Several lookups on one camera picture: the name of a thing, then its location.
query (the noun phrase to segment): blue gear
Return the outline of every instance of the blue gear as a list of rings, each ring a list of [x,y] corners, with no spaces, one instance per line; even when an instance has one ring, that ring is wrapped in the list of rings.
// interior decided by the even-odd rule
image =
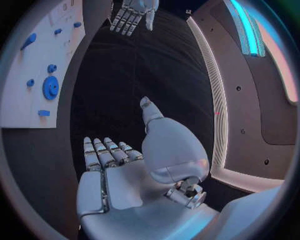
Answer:
[[[42,92],[47,100],[53,100],[59,93],[59,81],[55,76],[49,76],[42,85]]]

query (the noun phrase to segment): cyan light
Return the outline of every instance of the cyan light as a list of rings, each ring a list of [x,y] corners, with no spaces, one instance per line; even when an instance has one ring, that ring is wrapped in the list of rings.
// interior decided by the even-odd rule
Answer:
[[[246,15],[246,13],[244,12],[243,8],[241,7],[241,5],[236,1],[236,0],[231,0],[233,6],[235,7],[240,20],[244,26],[246,35],[247,35],[247,39],[248,39],[248,43],[249,43],[249,48],[250,48],[250,53],[251,54],[256,54],[258,55],[258,48],[257,48],[257,44],[256,44],[256,38],[255,38],[255,34],[253,32],[251,23]]]

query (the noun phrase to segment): white panel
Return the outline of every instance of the white panel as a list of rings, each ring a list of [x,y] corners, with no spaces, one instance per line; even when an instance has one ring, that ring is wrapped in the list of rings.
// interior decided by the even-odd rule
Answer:
[[[76,22],[81,22],[81,26],[75,28]],[[62,32],[55,35],[56,29]],[[6,79],[1,103],[3,128],[56,128],[65,74],[85,36],[82,0],[62,1],[28,36],[32,33],[36,33],[36,41],[15,56]],[[57,66],[57,71],[51,74],[47,72],[50,64]],[[59,92],[54,100],[47,100],[42,91],[43,83],[51,75],[58,79]],[[31,88],[26,85],[30,79],[35,81]],[[50,111],[50,116],[40,117],[39,110]]]

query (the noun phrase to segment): black floor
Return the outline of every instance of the black floor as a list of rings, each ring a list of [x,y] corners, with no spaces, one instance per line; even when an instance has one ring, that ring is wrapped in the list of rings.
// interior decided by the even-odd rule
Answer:
[[[187,126],[211,163],[214,112],[210,80],[184,20],[158,11],[154,30],[141,22],[132,37],[102,27],[81,64],[71,109],[71,144],[78,179],[85,171],[83,139],[110,137],[141,151],[145,126],[139,103],[148,96],[169,118]],[[206,203],[220,211],[247,193],[208,177]]]

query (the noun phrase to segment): blue light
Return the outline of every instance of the blue light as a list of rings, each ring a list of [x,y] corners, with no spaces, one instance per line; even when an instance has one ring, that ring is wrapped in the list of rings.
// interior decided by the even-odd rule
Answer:
[[[245,32],[247,35],[247,39],[248,39],[248,43],[249,43],[249,47],[250,47],[250,53],[258,55],[258,48],[257,48],[257,44],[256,44],[255,34],[252,30],[251,23],[246,15],[246,13],[244,12],[243,8],[236,0],[231,0],[231,2],[233,4],[233,6],[235,7],[235,9],[241,19],[241,22],[244,26],[244,29],[245,29]]]

